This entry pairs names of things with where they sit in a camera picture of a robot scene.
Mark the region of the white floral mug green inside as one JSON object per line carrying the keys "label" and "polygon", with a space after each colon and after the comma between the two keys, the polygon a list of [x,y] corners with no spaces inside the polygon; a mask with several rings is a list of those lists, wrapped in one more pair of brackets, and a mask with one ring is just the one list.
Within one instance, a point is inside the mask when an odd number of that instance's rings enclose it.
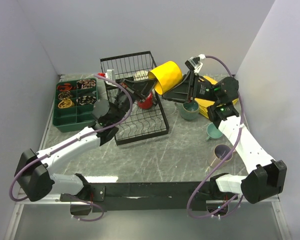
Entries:
{"label": "white floral mug green inside", "polygon": [[133,80],[138,82],[138,81],[143,81],[143,80],[147,80],[148,79],[148,71],[146,70],[139,70],[139,71],[136,71],[134,74],[133,74]]}

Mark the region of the red mug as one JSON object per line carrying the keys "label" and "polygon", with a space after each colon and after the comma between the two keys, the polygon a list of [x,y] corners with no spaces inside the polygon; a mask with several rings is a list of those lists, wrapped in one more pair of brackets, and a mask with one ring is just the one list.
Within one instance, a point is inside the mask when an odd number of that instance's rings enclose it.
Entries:
{"label": "red mug", "polygon": [[144,101],[138,101],[137,105],[139,108],[143,110],[150,109],[154,105],[153,92],[151,91]]}

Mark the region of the yellow mug black handle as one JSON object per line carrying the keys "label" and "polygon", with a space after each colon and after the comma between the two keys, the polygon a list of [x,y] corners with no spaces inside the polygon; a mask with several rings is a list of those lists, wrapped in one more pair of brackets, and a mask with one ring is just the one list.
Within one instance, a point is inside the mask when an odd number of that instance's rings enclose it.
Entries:
{"label": "yellow mug black handle", "polygon": [[156,80],[154,90],[163,95],[182,81],[183,74],[174,61],[168,61],[149,71],[148,78]]}

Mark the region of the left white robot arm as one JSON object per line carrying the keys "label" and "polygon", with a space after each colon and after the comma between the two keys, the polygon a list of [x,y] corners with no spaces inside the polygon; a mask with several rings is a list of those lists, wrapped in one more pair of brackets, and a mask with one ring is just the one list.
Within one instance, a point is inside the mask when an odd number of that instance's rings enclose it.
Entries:
{"label": "left white robot arm", "polygon": [[100,75],[97,78],[118,88],[114,102],[96,100],[91,112],[93,122],[79,133],[50,148],[38,152],[27,149],[21,154],[12,182],[19,184],[31,202],[50,193],[86,200],[90,195],[87,180],[80,174],[57,174],[57,170],[74,157],[109,142],[118,132],[117,126],[131,115],[134,102],[145,101],[156,84],[156,79],[122,78],[116,82]]}

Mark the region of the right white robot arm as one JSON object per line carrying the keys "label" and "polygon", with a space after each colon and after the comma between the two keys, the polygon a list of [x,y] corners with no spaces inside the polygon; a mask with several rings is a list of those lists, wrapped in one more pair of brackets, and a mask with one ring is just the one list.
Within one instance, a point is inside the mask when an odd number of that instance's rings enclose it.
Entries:
{"label": "right white robot arm", "polygon": [[162,91],[158,94],[165,100],[213,102],[207,107],[209,120],[231,142],[245,165],[247,176],[225,173],[211,179],[209,193],[212,198],[221,199],[226,193],[233,193],[255,204],[283,191],[287,166],[268,154],[243,123],[243,113],[233,104],[240,97],[239,82],[234,77],[228,76],[213,84],[190,70],[185,75],[171,73],[160,80],[160,84]]}

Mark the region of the blue-green speckled ceramic mug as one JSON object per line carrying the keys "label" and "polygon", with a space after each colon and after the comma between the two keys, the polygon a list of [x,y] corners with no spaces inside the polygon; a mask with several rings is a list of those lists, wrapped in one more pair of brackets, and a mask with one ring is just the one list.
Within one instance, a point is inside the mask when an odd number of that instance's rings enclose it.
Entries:
{"label": "blue-green speckled ceramic mug", "polygon": [[180,116],[187,121],[192,121],[199,116],[200,107],[195,100],[184,103],[175,102],[174,105],[178,109]]}

